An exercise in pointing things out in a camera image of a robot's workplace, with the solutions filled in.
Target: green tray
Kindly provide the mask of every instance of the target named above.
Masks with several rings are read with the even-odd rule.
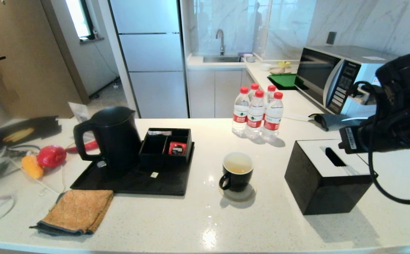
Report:
[[[279,90],[296,90],[294,86],[296,74],[294,73],[273,74],[269,75],[268,79],[271,80]]]

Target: refrigerator door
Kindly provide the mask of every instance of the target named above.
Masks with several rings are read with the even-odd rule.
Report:
[[[182,71],[130,72],[129,77],[142,118],[188,117]]]
[[[179,34],[120,35],[128,71],[183,71]]]
[[[119,34],[179,32],[176,0],[110,0]]]

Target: microwave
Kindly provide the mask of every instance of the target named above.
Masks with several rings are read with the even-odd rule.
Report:
[[[376,70],[396,55],[357,46],[305,47],[294,85],[331,114],[369,117],[376,105],[361,105],[347,89],[358,81],[380,85]]]

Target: window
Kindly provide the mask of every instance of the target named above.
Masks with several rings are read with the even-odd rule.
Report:
[[[92,20],[85,0],[65,0],[80,40],[95,39]]]

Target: floor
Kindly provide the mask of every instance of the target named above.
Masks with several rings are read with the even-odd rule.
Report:
[[[93,116],[93,114],[104,108],[128,106],[121,82],[118,81],[117,85],[118,88],[113,88],[113,85],[109,85],[98,93],[100,95],[98,98],[93,98],[90,101],[87,105],[90,116]]]

